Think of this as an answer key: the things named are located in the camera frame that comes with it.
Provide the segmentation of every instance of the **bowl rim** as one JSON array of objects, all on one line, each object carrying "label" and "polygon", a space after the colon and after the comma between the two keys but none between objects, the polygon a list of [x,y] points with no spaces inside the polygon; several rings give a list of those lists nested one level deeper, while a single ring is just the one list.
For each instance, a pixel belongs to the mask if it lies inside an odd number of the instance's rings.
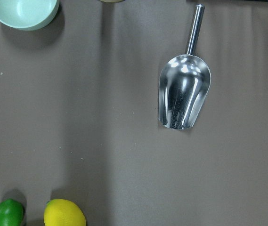
[{"label": "bowl rim", "polygon": [[7,26],[9,26],[9,27],[16,28],[16,29],[28,29],[28,28],[35,27],[35,26],[41,24],[42,22],[44,22],[51,15],[53,10],[58,6],[60,0],[52,0],[52,1],[55,2],[55,4],[53,4],[52,9],[49,10],[49,13],[42,20],[40,20],[37,23],[30,24],[30,25],[27,25],[27,26],[15,26],[15,25],[12,25],[12,24],[8,24],[7,22],[3,21],[2,19],[0,19],[0,22],[5,24],[5,25],[7,25]]}]

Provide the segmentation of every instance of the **bowl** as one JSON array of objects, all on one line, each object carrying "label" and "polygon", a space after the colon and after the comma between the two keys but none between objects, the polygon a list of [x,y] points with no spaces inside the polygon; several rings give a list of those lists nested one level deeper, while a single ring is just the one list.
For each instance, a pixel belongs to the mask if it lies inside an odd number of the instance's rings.
[{"label": "bowl", "polygon": [[19,30],[33,31],[55,17],[59,0],[0,0],[0,22]]}]

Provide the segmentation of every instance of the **kitchen utensil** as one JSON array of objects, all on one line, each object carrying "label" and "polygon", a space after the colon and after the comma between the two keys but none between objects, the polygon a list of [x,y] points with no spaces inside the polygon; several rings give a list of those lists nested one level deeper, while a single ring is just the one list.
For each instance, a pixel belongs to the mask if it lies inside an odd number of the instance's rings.
[{"label": "kitchen utensil", "polygon": [[194,125],[210,86],[207,64],[194,56],[203,12],[204,5],[195,6],[186,54],[170,60],[161,71],[159,120],[170,129],[187,129]]},{"label": "kitchen utensil", "polygon": [[24,31],[49,24],[57,13],[59,0],[0,0],[0,22]]}]

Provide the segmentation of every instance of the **silver scoop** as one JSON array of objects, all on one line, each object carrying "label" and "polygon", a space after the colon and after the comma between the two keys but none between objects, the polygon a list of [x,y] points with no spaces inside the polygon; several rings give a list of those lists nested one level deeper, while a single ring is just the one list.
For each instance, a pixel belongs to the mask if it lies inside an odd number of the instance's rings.
[{"label": "silver scoop", "polygon": [[186,54],[170,60],[161,71],[159,120],[170,129],[187,129],[194,125],[210,86],[207,64],[193,55],[204,9],[201,4],[195,6]]}]

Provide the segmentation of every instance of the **green lime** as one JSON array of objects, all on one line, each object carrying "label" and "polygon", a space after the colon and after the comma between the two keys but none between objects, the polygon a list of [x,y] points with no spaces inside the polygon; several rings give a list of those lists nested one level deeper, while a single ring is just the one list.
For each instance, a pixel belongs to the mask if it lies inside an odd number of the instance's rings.
[{"label": "green lime", "polygon": [[0,226],[20,226],[24,217],[21,203],[7,199],[0,203]]}]

